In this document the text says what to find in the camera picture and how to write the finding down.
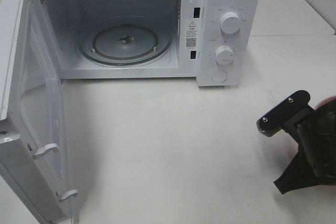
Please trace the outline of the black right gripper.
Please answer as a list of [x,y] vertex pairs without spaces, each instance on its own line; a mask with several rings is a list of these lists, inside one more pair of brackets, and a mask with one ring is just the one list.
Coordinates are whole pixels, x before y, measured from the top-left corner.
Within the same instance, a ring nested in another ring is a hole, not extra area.
[[335,182],[335,103],[327,103],[298,124],[298,152],[274,181],[283,195],[292,190]]

